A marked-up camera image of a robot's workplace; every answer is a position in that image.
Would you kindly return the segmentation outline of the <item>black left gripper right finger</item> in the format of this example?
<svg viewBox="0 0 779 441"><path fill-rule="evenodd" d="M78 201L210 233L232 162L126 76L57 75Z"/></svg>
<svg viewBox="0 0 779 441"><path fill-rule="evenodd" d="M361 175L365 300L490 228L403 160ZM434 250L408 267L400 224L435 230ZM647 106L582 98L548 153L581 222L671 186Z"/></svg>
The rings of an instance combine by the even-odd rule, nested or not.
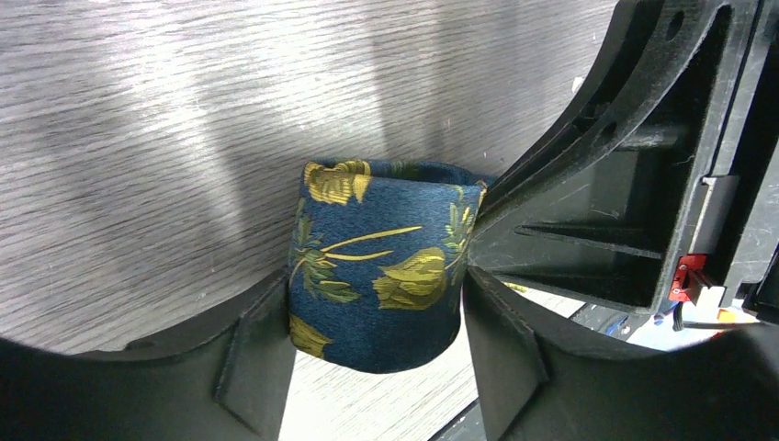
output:
<svg viewBox="0 0 779 441"><path fill-rule="evenodd" d="M470 267L465 322L490 440L775 440L778 330L671 352L599 334Z"/></svg>

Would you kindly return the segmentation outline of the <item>blue yellow floral tie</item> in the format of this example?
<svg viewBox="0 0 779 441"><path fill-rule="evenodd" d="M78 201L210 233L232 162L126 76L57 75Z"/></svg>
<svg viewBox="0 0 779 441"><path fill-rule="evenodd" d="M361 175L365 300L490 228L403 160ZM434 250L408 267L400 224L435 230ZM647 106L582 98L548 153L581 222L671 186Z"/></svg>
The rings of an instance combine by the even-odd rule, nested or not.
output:
<svg viewBox="0 0 779 441"><path fill-rule="evenodd" d="M493 179L451 164L305 164L288 251L298 350L372 374L425 365L454 342L468 247Z"/></svg>

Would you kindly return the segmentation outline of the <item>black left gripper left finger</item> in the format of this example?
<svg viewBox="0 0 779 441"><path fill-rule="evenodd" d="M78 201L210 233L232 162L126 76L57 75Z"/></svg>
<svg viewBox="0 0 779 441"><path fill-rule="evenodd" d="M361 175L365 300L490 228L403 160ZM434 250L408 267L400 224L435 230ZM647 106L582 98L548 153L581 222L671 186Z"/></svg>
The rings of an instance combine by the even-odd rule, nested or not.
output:
<svg viewBox="0 0 779 441"><path fill-rule="evenodd" d="M286 274L119 351L1 343L4 440L276 440L295 348Z"/></svg>

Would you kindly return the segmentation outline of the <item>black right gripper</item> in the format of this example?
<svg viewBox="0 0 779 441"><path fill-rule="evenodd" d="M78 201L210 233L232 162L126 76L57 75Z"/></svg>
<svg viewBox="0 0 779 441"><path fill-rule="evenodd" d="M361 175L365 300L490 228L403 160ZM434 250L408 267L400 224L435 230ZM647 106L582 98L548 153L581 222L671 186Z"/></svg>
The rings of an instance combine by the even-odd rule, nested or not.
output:
<svg viewBox="0 0 779 441"><path fill-rule="evenodd" d="M621 1L555 123L490 188L469 263L632 313L778 315L778 4Z"/></svg>

